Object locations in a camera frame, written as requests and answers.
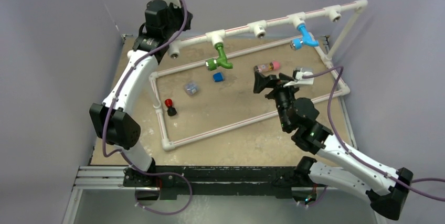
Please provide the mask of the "green water faucet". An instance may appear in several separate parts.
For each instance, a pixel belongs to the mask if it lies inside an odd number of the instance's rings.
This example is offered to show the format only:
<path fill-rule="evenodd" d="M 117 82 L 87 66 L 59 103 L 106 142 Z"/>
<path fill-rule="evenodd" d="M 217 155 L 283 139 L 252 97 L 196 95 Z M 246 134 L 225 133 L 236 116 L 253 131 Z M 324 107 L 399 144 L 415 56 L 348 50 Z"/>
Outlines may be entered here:
<path fill-rule="evenodd" d="M 216 70 L 218 67 L 225 69 L 232 69 L 233 64 L 228 62 L 227 55 L 224 50 L 224 44 L 222 42 L 216 43 L 214 45 L 215 50 L 218 53 L 217 58 L 211 58 L 206 60 L 205 67 L 208 71 Z"/>

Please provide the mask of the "white PVC pipe frame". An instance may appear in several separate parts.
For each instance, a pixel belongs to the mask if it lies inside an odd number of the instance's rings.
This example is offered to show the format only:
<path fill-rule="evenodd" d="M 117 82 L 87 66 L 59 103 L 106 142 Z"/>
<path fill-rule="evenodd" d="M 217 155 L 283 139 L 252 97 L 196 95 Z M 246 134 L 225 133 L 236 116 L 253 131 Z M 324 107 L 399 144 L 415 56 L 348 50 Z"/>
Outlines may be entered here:
<path fill-rule="evenodd" d="M 286 17 L 280 17 L 270 20 L 259 20 L 253 23 L 246 24 L 244 26 L 236 27 L 236 28 L 230 28 L 230 29 L 222 29 L 222 30 L 216 30 L 211 31 L 208 33 L 205 33 L 204 35 L 199 35 L 191 38 L 176 40 L 172 43 L 169 50 L 167 51 L 168 55 L 175 58 L 180 55 L 180 50 L 184 47 L 193 46 L 202 44 L 205 42 L 210 42 L 213 46 L 216 43 L 224 42 L 225 38 L 235 36 L 235 35 L 242 35 L 246 33 L 252 33 L 256 38 L 261 39 L 266 35 L 266 29 L 270 27 L 280 26 L 289 24 L 292 25 L 295 29 L 297 25 L 306 22 L 308 19 L 312 18 L 318 18 L 318 17 L 327 17 L 332 22 L 337 22 L 341 18 L 341 14 L 343 12 L 346 12 L 348 10 L 353 10 L 354 14 L 350 17 L 347 24 L 343 28 L 343 30 L 340 33 L 340 36 L 338 38 L 338 41 L 334 43 L 331 51 L 327 54 L 324 54 L 321 50 L 320 46 L 313 47 L 317 53 L 320 56 L 320 59 L 323 61 L 324 65 L 326 67 L 332 67 L 333 62 L 332 58 L 340 44 L 342 43 L 343 39 L 347 35 L 347 33 L 350 31 L 351 27 L 355 24 L 356 20 L 358 19 L 359 15 L 363 12 L 363 10 L 368 6 L 368 0 L 356 0 L 351 3 L 343 4 L 343 5 L 333 5 L 324 7 L 322 9 L 312 10 L 309 12 L 299 12 L 287 15 Z M 236 51 L 233 53 L 226 54 L 227 59 L 247 55 L 250 53 L 270 49 L 273 47 L 281 46 L 286 43 L 290 43 L 293 39 L 301 38 L 301 33 L 298 36 L 286 38 L 277 40 L 274 42 L 270 42 L 261 46 L 251 47 L 244 50 Z M 185 70 L 194 69 L 197 67 L 203 67 L 205 66 L 206 60 L 197 61 L 193 63 L 189 63 L 186 65 L 182 65 L 179 67 L 170 68 L 167 70 L 162 70 L 158 72 L 154 72 L 150 75 L 150 91 L 156 96 L 159 96 L 158 87 L 157 87 L 157 79 L 163 76 L 168 76 L 170 74 L 179 73 Z M 156 111 L 156 116 L 158 119 L 160 131 L 161 131 L 161 144 L 162 148 L 165 151 L 171 151 L 176 147 L 180 147 L 186 144 L 190 144 L 193 142 L 197 142 L 199 140 L 203 140 L 206 138 L 209 138 L 214 135 L 219 135 L 228 131 L 232 131 L 238 128 L 241 128 L 243 126 L 251 125 L 257 122 L 261 122 L 267 119 L 270 119 L 274 116 L 277 116 L 277 112 L 268 112 L 262 115 L 254 116 L 249 119 L 245 119 L 233 124 L 225 125 L 219 128 L 216 128 L 214 130 L 210 130 L 207 132 L 203 132 L 194 136 L 186 137 L 181 140 L 177 141 L 171 141 L 168 138 L 167 128 L 165 125 L 164 115 L 161 111 L 160 105 L 154 106 Z"/>

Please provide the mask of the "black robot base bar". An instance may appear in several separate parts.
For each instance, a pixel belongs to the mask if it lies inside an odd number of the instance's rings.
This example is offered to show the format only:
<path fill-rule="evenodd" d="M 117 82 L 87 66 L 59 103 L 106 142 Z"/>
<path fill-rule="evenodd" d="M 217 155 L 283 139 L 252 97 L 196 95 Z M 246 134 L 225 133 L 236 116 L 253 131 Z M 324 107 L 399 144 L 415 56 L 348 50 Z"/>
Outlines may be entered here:
<path fill-rule="evenodd" d="M 156 165 L 144 175 L 124 169 L 124 187 L 153 188 L 161 200 L 179 195 L 273 196 L 310 204 L 325 186 L 312 182 L 308 168 L 295 166 Z"/>

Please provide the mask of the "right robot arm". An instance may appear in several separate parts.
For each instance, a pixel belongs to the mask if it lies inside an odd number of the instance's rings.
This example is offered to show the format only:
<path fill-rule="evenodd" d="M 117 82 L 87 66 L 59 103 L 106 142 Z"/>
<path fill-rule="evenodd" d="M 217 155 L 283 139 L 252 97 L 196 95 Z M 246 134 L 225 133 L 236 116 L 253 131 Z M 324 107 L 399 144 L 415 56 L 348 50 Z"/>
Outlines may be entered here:
<path fill-rule="evenodd" d="M 310 157 L 300 160 L 294 178 L 302 186 L 310 182 L 346 191 L 370 204 L 371 209 L 390 220 L 399 220 L 413 173 L 373 160 L 340 139 L 336 129 L 317 121 L 319 111 L 309 98 L 295 98 L 301 85 L 311 85 L 315 74 L 295 70 L 292 76 L 265 76 L 254 72 L 253 92 L 266 88 L 266 99 L 274 100 L 283 132 L 292 134 L 298 148 L 328 159 L 330 167 Z"/>

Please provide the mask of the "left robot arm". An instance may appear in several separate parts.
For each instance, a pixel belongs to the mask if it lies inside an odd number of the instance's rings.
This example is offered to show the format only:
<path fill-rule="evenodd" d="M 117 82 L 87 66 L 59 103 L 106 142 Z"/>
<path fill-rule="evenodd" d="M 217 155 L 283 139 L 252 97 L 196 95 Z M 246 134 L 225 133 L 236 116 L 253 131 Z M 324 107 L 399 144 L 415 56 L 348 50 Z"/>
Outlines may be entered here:
<path fill-rule="evenodd" d="M 183 1 L 153 0 L 147 3 L 144 15 L 124 72 L 110 94 L 91 105 L 89 115 L 101 140 L 102 155 L 120 154 L 130 169 L 137 171 L 136 180 L 149 187 L 156 182 L 155 160 L 139 142 L 141 126 L 132 117 L 134 106 L 172 43 L 190 29 L 193 14 Z"/>

